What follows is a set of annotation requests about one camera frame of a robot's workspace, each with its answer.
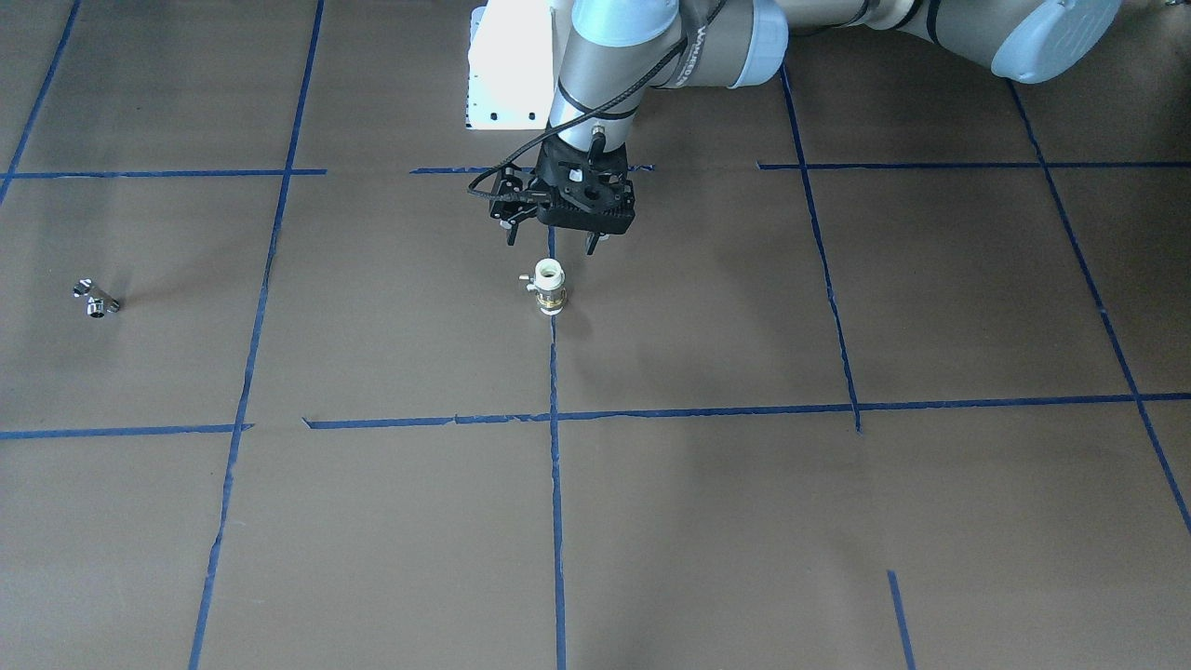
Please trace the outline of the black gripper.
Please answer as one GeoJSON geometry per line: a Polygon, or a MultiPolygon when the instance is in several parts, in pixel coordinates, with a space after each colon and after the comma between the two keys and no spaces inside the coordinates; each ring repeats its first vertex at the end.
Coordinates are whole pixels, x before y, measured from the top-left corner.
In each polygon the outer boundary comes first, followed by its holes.
{"type": "Polygon", "coordinates": [[[501,169],[490,192],[501,202],[490,202],[490,217],[503,221],[509,248],[517,242],[519,223],[537,218],[548,226],[588,232],[584,255],[592,256],[601,234],[626,233],[636,217],[628,167],[625,145],[593,154],[551,137],[542,143],[531,173],[518,165],[501,169]]]}

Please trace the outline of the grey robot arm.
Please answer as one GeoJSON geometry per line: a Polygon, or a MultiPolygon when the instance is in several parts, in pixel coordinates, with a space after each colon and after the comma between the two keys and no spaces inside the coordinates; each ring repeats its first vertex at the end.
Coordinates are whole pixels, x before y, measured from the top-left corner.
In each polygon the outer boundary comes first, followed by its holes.
{"type": "Polygon", "coordinates": [[[1039,84],[1096,46],[1118,1],[488,1],[473,11],[464,125],[532,130],[468,192],[515,245],[523,221],[587,234],[636,217],[626,143],[644,93],[769,81],[793,35],[915,35],[1039,84]]]}

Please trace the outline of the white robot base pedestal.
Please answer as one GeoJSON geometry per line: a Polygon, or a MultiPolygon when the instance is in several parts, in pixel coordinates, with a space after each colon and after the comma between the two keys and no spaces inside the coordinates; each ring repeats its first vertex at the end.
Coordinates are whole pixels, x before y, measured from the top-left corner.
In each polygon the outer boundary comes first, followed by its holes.
{"type": "Polygon", "coordinates": [[[570,1],[485,1],[472,11],[464,127],[547,127],[572,7],[570,1]]]}

